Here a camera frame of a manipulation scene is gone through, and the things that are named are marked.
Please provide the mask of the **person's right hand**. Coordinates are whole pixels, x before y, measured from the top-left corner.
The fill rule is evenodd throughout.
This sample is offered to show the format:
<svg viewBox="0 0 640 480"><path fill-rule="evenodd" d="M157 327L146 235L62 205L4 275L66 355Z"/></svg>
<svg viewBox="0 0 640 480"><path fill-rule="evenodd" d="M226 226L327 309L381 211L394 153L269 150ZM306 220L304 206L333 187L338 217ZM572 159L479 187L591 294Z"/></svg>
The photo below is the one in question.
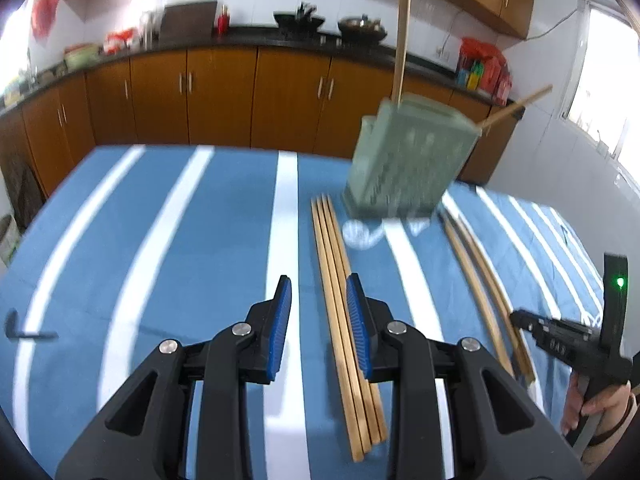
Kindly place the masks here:
<svg viewBox="0 0 640 480"><path fill-rule="evenodd" d="M598 445L588 446L580 458L585 473L592 474L623 439L639 409L629 382L625 385L610 385L586 401L578 388L581 379L582 376L576 372L570 374L560 428L562 435L566 436L570 430L577 428L582 416L601 416L594 437L600 438L605 434L608 437Z"/></svg>

